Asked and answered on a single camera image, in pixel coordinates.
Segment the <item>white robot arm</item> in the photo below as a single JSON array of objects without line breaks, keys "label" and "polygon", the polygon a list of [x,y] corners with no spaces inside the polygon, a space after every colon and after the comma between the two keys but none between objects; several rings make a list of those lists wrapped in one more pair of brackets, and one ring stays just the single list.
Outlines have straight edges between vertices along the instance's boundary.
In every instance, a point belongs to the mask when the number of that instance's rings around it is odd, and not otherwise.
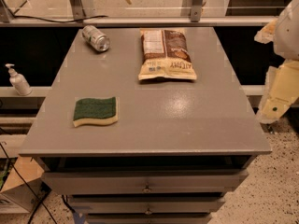
[{"label": "white robot arm", "polygon": [[276,55],[284,59],[278,68],[268,68],[256,114],[258,121],[270,124],[279,120],[299,98],[299,0],[291,0],[254,40],[264,44],[272,42]]}]

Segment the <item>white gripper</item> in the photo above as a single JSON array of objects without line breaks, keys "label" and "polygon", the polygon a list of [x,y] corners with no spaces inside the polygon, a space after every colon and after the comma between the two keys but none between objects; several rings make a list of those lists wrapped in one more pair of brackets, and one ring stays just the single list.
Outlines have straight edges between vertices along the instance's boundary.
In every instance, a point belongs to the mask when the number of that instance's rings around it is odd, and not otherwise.
[{"label": "white gripper", "polygon": [[[256,42],[273,41],[277,19],[268,22],[254,36]],[[278,121],[299,98],[299,62],[286,60],[279,68],[270,66],[266,74],[267,94],[258,105],[256,119],[262,124]]]}]

